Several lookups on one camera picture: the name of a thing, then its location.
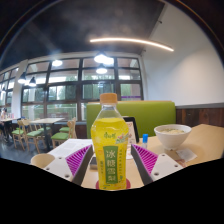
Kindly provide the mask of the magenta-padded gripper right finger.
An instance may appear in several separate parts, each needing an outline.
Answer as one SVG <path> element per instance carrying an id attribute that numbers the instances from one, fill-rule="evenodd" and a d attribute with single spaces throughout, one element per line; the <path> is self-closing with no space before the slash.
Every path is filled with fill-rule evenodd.
<path id="1" fill-rule="evenodd" d="M 135 160 L 144 185 L 182 169 L 182 166 L 166 153 L 157 155 L 135 144 L 131 145 L 131 155 Z"/>

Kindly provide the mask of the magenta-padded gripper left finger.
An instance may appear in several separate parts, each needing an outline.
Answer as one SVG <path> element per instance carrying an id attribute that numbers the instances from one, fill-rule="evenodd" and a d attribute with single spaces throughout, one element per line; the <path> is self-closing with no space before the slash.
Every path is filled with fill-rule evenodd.
<path id="1" fill-rule="evenodd" d="M 88 145 L 67 157 L 55 158 L 45 167 L 45 170 L 80 186 L 92 156 L 93 148 Z"/>

